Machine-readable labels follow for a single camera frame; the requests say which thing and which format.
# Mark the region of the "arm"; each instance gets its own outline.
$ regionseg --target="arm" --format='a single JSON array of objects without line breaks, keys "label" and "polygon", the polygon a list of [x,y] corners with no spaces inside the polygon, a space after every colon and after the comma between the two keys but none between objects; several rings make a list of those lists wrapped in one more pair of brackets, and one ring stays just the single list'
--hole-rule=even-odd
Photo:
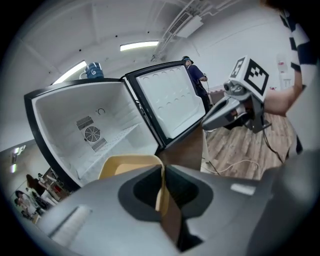
[{"label": "arm", "polygon": [[286,116],[286,112],[302,92],[302,76],[294,71],[294,85],[282,91],[269,90],[264,100],[264,110],[267,113]]},{"label": "arm", "polygon": [[208,78],[204,75],[204,73],[201,72],[201,70],[196,65],[194,65],[194,73],[198,80],[202,82],[208,81]]}]

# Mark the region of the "gray plastic surface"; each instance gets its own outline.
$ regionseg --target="gray plastic surface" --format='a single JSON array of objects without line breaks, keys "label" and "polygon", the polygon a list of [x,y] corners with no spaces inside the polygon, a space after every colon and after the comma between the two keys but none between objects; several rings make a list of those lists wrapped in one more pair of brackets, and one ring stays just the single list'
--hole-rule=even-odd
[{"label": "gray plastic surface", "polygon": [[47,235],[79,205],[92,210],[69,249],[84,256],[177,255],[179,252],[159,222],[139,221],[127,213],[118,200],[119,188],[149,170],[140,168],[93,181],[55,206],[39,221]]}]

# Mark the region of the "freezer door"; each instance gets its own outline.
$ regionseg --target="freezer door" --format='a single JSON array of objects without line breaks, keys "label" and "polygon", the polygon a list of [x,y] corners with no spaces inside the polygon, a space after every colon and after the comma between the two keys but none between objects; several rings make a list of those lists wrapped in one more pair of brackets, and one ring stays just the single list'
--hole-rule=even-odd
[{"label": "freezer door", "polygon": [[206,114],[183,61],[146,67],[125,77],[165,145],[185,135]]},{"label": "freezer door", "polygon": [[63,82],[24,101],[40,151],[71,190],[96,180],[108,157],[159,148],[123,80]]}]

